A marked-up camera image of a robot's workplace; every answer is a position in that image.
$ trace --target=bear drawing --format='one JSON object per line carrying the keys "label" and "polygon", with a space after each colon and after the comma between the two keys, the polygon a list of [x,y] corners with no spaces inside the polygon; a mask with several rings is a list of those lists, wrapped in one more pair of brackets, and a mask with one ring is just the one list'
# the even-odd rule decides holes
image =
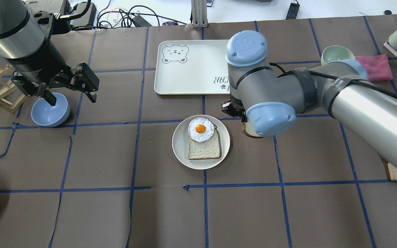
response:
{"label": "bear drawing", "polygon": [[162,62],[163,63],[170,63],[171,61],[179,61],[180,63],[186,63],[186,61],[188,60],[186,58],[186,55],[189,52],[189,48],[184,45],[178,45],[178,44],[174,44],[171,46],[165,46],[162,49],[162,53],[163,53],[163,59]]}

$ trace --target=green cup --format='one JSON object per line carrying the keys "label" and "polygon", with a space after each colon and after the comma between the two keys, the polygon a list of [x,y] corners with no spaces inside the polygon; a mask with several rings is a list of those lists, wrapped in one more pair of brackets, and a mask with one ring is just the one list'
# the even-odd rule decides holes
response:
{"label": "green cup", "polygon": [[341,61],[346,59],[355,59],[355,56],[349,49],[340,45],[331,45],[324,49],[321,55],[321,65],[325,65],[332,61]]}

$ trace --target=white floor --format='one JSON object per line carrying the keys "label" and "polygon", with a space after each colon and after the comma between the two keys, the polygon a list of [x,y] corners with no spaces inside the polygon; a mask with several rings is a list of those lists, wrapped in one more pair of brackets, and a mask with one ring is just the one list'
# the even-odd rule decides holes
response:
{"label": "white floor", "polygon": [[[84,0],[69,0],[71,5]],[[109,0],[92,0],[98,11],[105,8]],[[259,0],[214,0],[212,7],[207,8],[208,22],[246,22],[262,20],[285,19],[290,3],[295,0],[272,0],[261,3]],[[115,8],[130,9],[134,5],[145,5],[153,9],[158,15],[190,23],[190,0],[111,0],[107,11]],[[396,0],[299,0],[298,19],[323,18],[341,16],[378,16],[385,10],[391,10],[397,14]],[[144,8],[135,8],[141,13],[150,13]],[[108,20],[118,19],[117,14],[112,13]],[[145,17],[152,25],[157,25],[155,17]]]}

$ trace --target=folded cloth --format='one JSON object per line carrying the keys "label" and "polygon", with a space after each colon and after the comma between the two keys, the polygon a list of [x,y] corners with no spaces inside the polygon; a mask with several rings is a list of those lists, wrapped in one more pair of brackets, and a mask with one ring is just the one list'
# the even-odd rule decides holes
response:
{"label": "folded cloth", "polygon": [[387,81],[393,79],[387,54],[379,56],[355,56],[355,59],[366,69],[369,81]]}

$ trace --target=white plate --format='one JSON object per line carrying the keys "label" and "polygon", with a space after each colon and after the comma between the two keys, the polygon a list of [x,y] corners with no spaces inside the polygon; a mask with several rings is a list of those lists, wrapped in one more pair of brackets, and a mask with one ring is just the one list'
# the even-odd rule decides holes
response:
{"label": "white plate", "polygon": [[154,90],[160,95],[229,94],[227,41],[162,42]]}
{"label": "white plate", "polygon": [[[222,156],[218,159],[203,159],[203,160],[189,160],[189,135],[188,135],[188,126],[192,119],[197,117],[203,117],[210,120],[217,126],[218,134],[220,135],[220,145],[222,148]],[[227,153],[229,152],[229,147],[231,145],[231,138],[229,136],[229,132],[225,125],[212,116],[208,115],[196,115],[191,116],[184,121],[182,121],[178,127],[175,129],[174,134],[172,135],[172,150],[174,151],[177,159],[189,168],[193,169],[209,169],[225,159]]]}

